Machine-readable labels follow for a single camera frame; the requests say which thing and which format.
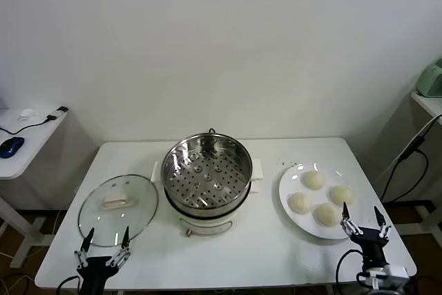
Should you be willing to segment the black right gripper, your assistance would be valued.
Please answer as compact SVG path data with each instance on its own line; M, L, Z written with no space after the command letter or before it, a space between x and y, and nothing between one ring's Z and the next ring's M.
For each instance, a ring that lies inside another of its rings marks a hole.
M374 213L379 230L365 227L359 228L350 218L346 202L343 203L340 225L350 240L361 248L363 253L363 269L382 268L387 264L383 249L389 242L391 226L387 225L384 215L377 207L374 207Z

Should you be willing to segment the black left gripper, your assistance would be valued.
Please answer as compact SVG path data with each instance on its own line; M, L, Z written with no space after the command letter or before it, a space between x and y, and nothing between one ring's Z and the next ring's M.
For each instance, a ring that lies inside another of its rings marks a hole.
M90 257L88 250L93 240L95 228L91 228L83 239L79 250L74 251L77 271L83 281L79 295L102 295L106 281L116 275L116 268L121 268L131 255L129 226L126 227L120 249L112 257Z

